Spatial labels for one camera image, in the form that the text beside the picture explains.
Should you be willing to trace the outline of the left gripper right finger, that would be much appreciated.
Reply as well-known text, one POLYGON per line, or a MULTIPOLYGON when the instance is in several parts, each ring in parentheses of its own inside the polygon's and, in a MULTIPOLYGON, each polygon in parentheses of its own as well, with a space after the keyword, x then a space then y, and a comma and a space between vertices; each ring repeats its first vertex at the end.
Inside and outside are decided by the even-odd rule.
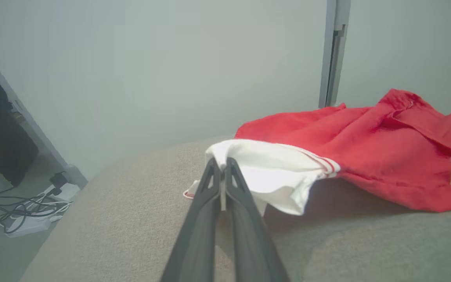
POLYGON ((289 275, 254 202, 238 162, 224 170, 237 282, 288 282, 289 275))

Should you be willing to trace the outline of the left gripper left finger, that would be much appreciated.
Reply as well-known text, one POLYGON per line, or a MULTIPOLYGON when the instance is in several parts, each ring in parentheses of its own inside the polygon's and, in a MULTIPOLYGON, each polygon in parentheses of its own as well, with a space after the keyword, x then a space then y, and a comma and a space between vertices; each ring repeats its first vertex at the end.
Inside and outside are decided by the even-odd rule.
POLYGON ((206 164, 161 282, 213 282, 215 222, 221 211, 220 178, 220 166, 212 158, 206 164))

